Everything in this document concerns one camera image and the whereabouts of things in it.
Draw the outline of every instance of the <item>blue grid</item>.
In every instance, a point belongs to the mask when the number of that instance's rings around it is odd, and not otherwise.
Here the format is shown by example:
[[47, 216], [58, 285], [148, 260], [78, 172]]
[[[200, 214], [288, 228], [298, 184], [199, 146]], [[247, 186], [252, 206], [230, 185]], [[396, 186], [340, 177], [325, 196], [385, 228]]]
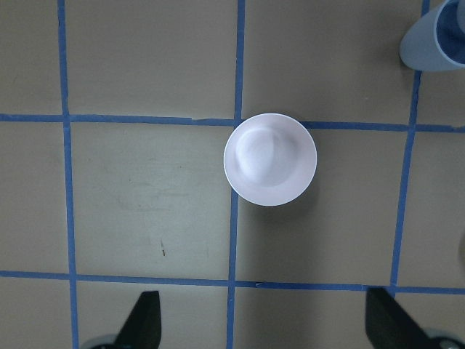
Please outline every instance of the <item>blue grid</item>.
[[[188, 118], [171, 118], [159, 116], [107, 116], [107, 115], [70, 115], [68, 111], [68, 70], [66, 60], [66, 26], [65, 26], [65, 0], [57, 0], [57, 15], [59, 20], [59, 52], [60, 52], [60, 86], [62, 97], [61, 115], [25, 115], [25, 114], [1, 114], [0, 121], [21, 122], [60, 122], [63, 125], [64, 156], [65, 156], [65, 189], [66, 209], [68, 227], [68, 267], [69, 273], [37, 273], [25, 271], [0, 270], [0, 277], [5, 278], [37, 278], [52, 280], [68, 280], [70, 284], [70, 310], [73, 349], [79, 348], [78, 340], [78, 311], [77, 311], [77, 281], [99, 281], [99, 282], [121, 282], [136, 284], [173, 284], [173, 285], [195, 285], [195, 286], [222, 286], [228, 288], [227, 293], [227, 349], [233, 348], [234, 337], [234, 311], [235, 311], [235, 289], [300, 289], [300, 290], [331, 290], [364, 292], [370, 286], [364, 284], [301, 284], [280, 282], [254, 282], [239, 281], [235, 277], [236, 245], [238, 229], [238, 194], [232, 190], [231, 213], [230, 213], [230, 256], [228, 280], [208, 280], [191, 278], [148, 278], [131, 276], [100, 276], [83, 275], [76, 272], [75, 239], [74, 239], [74, 215], [73, 215], [73, 178], [71, 159], [71, 133], [70, 125], [75, 122], [108, 122], [108, 123], [138, 123], [138, 124], [176, 124], [190, 126], [225, 126], [236, 127], [242, 122], [242, 88], [243, 88], [243, 50], [244, 31], [246, 16], [246, 0], [238, 0], [238, 22], [237, 22], [237, 53], [236, 53], [236, 75], [235, 75], [235, 113], [234, 119], [204, 119], [192, 120]], [[429, 10], [429, 0], [423, 0], [421, 13], [426, 14]], [[465, 133], [465, 127], [452, 127], [448, 125], [417, 124], [417, 105], [419, 99], [419, 88], [421, 84], [421, 72], [416, 71], [412, 88], [411, 113], [408, 124], [380, 124], [360, 122], [327, 122], [327, 121], [303, 121], [302, 124], [308, 129], [352, 129], [366, 131], [391, 131], [406, 132], [407, 140], [403, 159], [402, 177], [400, 183], [399, 201], [397, 209], [397, 223], [395, 231], [395, 242], [392, 253], [392, 271], [389, 285], [385, 287], [392, 294], [396, 293], [419, 293], [419, 294], [465, 294], [465, 288], [447, 287], [414, 287], [398, 286], [397, 277], [400, 264], [400, 252], [402, 247], [403, 223], [405, 214], [405, 203], [407, 199], [408, 177], [410, 173], [411, 156], [415, 134], [417, 132], [453, 132]]]

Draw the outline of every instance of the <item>black object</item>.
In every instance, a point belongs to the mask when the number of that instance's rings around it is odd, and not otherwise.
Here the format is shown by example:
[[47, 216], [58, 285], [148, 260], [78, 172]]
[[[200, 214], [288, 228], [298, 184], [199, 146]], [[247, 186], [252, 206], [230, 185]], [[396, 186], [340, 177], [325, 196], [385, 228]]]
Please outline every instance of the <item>black object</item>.
[[383, 288], [367, 291], [365, 331], [375, 349], [465, 349], [449, 337], [429, 338]]
[[161, 310], [158, 291], [143, 292], [113, 344], [92, 349], [157, 349], [161, 341]]

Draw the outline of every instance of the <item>scratch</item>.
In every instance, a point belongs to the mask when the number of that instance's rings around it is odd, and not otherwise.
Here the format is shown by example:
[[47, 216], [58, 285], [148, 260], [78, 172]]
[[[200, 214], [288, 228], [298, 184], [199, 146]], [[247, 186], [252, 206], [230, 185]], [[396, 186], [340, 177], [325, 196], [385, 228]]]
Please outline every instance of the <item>scratch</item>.
[[163, 246], [163, 240], [160, 239], [160, 246], [161, 246], [161, 251], [163, 252], [163, 257], [166, 256], [166, 253], [165, 253], [165, 246]]

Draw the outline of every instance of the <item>grid square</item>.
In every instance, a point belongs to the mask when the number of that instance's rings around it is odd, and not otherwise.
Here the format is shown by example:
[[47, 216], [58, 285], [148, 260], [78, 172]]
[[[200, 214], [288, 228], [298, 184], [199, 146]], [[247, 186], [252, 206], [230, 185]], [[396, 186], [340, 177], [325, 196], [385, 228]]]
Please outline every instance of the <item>grid square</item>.
[[0, 113], [60, 114], [55, 0], [0, 0]]
[[2, 270], [68, 272], [62, 124], [0, 123]]
[[465, 296], [399, 293], [396, 300], [429, 335], [447, 332], [462, 342], [465, 340]]
[[388, 284], [403, 132], [312, 130], [314, 180], [289, 204], [239, 203], [237, 279]]
[[420, 14], [420, 0], [247, 1], [243, 117], [406, 124], [399, 44]]
[[235, 1], [86, 0], [66, 9], [71, 113], [233, 118]]
[[236, 349], [372, 348], [365, 293], [237, 289]]
[[465, 71], [422, 73], [418, 123], [465, 126]]
[[231, 127], [74, 124], [79, 273], [227, 278]]
[[78, 282], [79, 342], [114, 339], [143, 291], [160, 292], [160, 348], [225, 347], [227, 288], [102, 282]]
[[0, 278], [3, 348], [71, 348], [68, 281]]
[[408, 184], [399, 282], [465, 285], [465, 135], [417, 133]]

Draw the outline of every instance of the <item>cup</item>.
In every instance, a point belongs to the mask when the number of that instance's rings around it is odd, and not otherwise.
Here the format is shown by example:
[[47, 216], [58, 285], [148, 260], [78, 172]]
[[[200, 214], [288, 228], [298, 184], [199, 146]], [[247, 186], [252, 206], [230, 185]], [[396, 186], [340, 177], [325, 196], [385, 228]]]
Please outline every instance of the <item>cup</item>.
[[410, 28], [400, 43], [400, 57], [408, 67], [417, 71], [465, 68], [465, 33], [458, 10], [459, 0], [446, 0]]
[[312, 182], [317, 151], [298, 121], [277, 113], [245, 120], [226, 143], [227, 180], [245, 200], [262, 206], [288, 203]]

